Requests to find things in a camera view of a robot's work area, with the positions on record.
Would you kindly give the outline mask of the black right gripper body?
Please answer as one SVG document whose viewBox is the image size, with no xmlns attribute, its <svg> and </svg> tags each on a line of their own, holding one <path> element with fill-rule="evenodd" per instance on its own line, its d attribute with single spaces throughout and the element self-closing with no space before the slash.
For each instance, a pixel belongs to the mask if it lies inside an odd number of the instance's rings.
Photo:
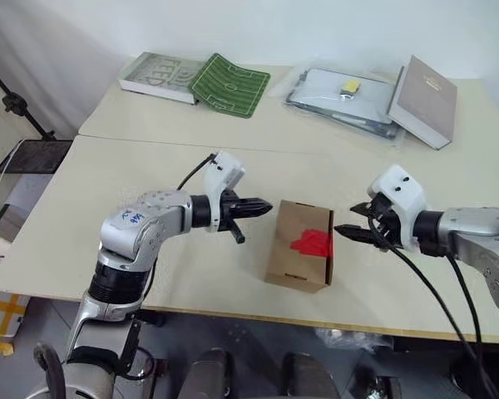
<svg viewBox="0 0 499 399">
<path fill-rule="evenodd" d="M 403 249 L 399 218 L 392 210 L 392 203 L 383 194 L 376 194 L 369 203 L 368 226 L 376 247 L 383 251 Z"/>
</svg>

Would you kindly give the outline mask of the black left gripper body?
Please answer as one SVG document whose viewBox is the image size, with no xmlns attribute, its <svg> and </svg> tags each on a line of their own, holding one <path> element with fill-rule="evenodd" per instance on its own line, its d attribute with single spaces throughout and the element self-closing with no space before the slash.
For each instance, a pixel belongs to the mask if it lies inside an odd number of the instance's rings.
<svg viewBox="0 0 499 399">
<path fill-rule="evenodd" d="M 220 227 L 240 218 L 240 197 L 233 190 L 225 190 L 220 197 Z"/>
</svg>

